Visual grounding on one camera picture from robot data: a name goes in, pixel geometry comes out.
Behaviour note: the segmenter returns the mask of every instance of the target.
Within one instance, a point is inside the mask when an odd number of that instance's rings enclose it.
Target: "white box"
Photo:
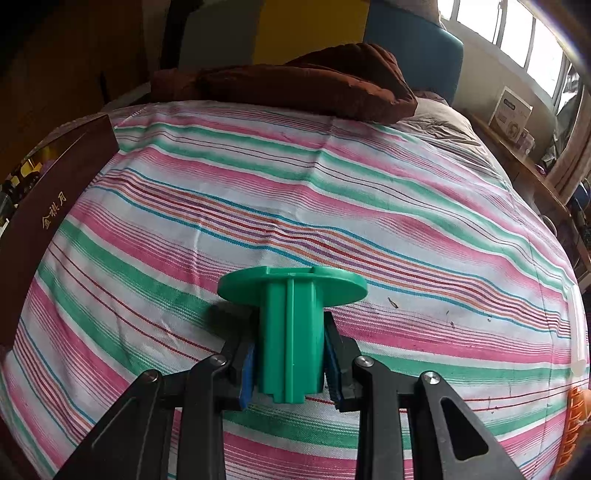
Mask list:
[[[511,142],[519,140],[531,115],[532,107],[509,87],[505,87],[488,124]]]

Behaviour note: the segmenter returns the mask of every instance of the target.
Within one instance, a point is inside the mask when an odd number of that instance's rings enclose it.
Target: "bed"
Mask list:
[[[220,351],[212,312],[248,315],[216,295],[222,275],[316,264],[368,281],[333,310],[343,334],[394,371],[441,373],[528,479],[550,476],[567,392],[589,380],[584,324],[570,369],[576,279],[464,117],[419,98],[390,127],[209,101],[111,121],[119,153],[53,238],[0,368],[0,413],[40,478],[142,371]],[[225,416],[228,478],[352,479],[357,424],[326,392],[256,394]]]

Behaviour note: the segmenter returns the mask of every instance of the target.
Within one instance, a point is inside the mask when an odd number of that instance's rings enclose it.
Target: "brown blanket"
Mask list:
[[[152,100],[253,103],[381,124],[411,117],[417,108],[396,58],[365,43],[325,48],[285,65],[160,70]]]

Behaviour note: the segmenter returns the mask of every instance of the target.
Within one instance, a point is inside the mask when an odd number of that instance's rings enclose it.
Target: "beige pillow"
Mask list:
[[[439,4],[437,0],[387,0],[387,2],[395,7],[404,8],[425,20],[429,20],[440,27],[441,21],[439,18]]]

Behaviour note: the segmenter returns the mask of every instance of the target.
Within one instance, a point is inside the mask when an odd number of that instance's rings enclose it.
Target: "curtain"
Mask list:
[[[566,204],[577,186],[591,170],[591,95],[583,87],[583,97],[574,121],[573,133],[546,181],[558,191]]]

